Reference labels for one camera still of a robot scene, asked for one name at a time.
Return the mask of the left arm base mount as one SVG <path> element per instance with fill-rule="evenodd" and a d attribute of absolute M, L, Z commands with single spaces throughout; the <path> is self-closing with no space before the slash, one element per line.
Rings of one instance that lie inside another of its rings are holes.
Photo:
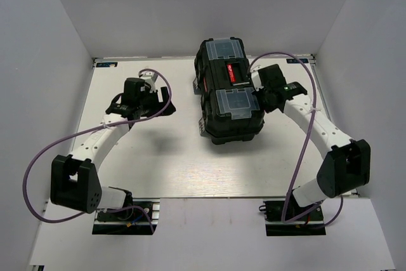
<path fill-rule="evenodd" d="M 159 199 L 133 199 L 132 204 L 139 206 L 144 211 L 131 208 L 125 211 L 108 213 L 99 211 L 93 222 L 93 235 L 153 235 L 156 230 L 159 213 Z"/>

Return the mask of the black plastic toolbox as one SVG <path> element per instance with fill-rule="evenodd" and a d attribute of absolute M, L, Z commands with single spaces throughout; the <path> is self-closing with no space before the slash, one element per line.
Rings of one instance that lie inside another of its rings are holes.
<path fill-rule="evenodd" d="M 193 90 L 200 95 L 201 136 L 215 145 L 251 141 L 264 125 L 247 70 L 249 61 L 241 39 L 207 39 L 194 60 Z"/>

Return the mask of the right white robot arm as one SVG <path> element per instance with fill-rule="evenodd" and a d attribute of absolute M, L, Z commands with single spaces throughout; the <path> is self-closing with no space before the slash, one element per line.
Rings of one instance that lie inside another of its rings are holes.
<path fill-rule="evenodd" d="M 269 113 L 279 109 L 293 120 L 318 149 L 323 162 L 310 182 L 295 188 L 286 204 L 296 220 L 308 214 L 310 205 L 335 198 L 370 181 L 371 148 L 365 140 L 354 140 L 321 111 L 298 82 L 287 83 L 277 64 L 251 72 L 255 95 Z"/>

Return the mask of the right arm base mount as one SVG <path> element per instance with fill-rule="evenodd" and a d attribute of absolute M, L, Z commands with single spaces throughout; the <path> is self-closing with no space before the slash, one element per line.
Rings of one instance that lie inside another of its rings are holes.
<path fill-rule="evenodd" d="M 265 230 L 267 237 L 304 237 L 326 235 L 324 228 L 324 215 L 321 207 L 317 207 L 302 217 L 284 223 L 282 209 L 284 200 L 272 199 L 263 201 L 259 212 L 265 217 Z"/>

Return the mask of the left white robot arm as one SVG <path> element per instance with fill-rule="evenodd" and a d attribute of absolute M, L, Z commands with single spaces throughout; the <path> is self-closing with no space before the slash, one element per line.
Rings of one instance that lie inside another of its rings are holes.
<path fill-rule="evenodd" d="M 88 214 L 97 209 L 111 209 L 122 220 L 133 215 L 134 204 L 129 200 L 129 192 L 101 186 L 98 170 L 136 121 L 175 112 L 168 86 L 156 89 L 157 78 L 158 74 L 151 70 L 127 78 L 123 92 L 110 102 L 98 129 L 90 132 L 69 155 L 53 159 L 50 188 L 53 204 Z"/>

